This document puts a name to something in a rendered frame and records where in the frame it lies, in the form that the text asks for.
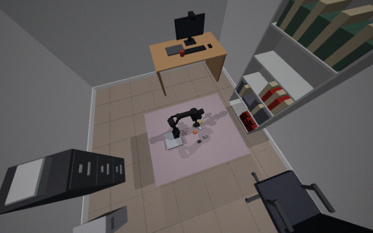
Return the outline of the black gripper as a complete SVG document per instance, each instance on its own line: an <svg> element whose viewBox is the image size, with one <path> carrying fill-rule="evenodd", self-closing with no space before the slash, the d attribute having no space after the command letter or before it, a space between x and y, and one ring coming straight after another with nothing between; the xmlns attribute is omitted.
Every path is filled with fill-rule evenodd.
<svg viewBox="0 0 373 233"><path fill-rule="evenodd" d="M197 117L198 118L198 117ZM197 122L197 118L192 118L192 121L195 121L195 124L194 124L194 127L196 128L196 127L198 127L198 126L200 126L199 125L199 122Z"/></svg>

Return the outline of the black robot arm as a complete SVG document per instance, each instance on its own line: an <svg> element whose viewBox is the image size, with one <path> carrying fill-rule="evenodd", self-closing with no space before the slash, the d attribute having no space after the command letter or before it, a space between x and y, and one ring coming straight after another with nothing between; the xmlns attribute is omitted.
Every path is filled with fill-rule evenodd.
<svg viewBox="0 0 373 233"><path fill-rule="evenodd" d="M199 119L202 119L201 115L203 113L204 113L203 108L200 109L200 110L197 110L196 108L192 108L190 111L186 111L186 112L180 113L180 114L178 113L174 116L171 116L167 121L168 121L170 127L173 128L172 134L173 134L174 138L175 139L179 138L180 130L176 127L176 124L179 122L179 120L181 118L191 116L192 118L197 118L198 117L197 120L199 120ZM173 120L174 117L177 118L176 122Z"/></svg>

